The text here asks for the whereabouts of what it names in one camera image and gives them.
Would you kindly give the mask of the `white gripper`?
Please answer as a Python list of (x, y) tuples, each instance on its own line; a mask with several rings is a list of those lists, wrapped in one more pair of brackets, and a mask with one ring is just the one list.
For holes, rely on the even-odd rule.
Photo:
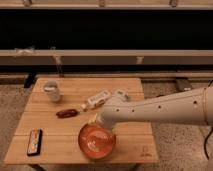
[(91, 117), (88, 121), (90, 125), (98, 125), (105, 129), (112, 130), (115, 127), (114, 113), (111, 112), (112, 105), (117, 106), (121, 102), (129, 102), (130, 96), (122, 89), (116, 89), (111, 93), (111, 97), (101, 106), (102, 110)]

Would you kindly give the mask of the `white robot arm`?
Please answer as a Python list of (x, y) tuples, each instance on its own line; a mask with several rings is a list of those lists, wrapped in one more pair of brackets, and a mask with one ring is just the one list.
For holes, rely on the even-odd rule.
[(125, 101), (120, 94), (115, 93), (90, 119), (90, 123), (108, 130), (120, 122), (213, 126), (213, 87), (141, 101)]

